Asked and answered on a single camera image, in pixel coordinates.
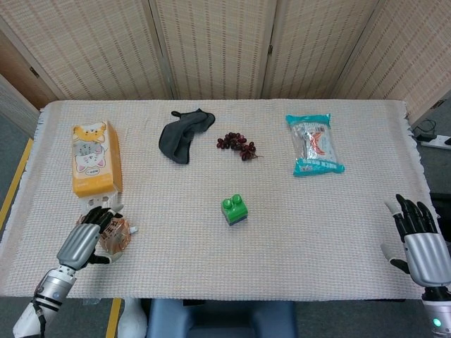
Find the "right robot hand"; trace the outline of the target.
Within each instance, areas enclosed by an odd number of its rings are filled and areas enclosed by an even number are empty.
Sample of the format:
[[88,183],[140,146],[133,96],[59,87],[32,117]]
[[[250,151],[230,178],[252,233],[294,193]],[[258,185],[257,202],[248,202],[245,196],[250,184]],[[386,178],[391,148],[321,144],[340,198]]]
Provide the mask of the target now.
[[450,253],[429,208],[396,194],[397,203],[385,202],[400,236],[406,259],[396,258],[381,244],[385,259],[421,287],[450,285]]

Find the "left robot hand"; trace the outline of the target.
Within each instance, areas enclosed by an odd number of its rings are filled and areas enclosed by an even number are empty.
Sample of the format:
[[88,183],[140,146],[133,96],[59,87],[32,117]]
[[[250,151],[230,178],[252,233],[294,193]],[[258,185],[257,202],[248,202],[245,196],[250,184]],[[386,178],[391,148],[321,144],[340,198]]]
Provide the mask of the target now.
[[101,234],[112,219],[123,209],[123,204],[113,208],[92,208],[83,215],[80,222],[72,229],[57,253],[57,259],[62,266],[79,271],[90,264],[111,264],[117,261],[123,252],[115,254],[95,254],[96,245]]

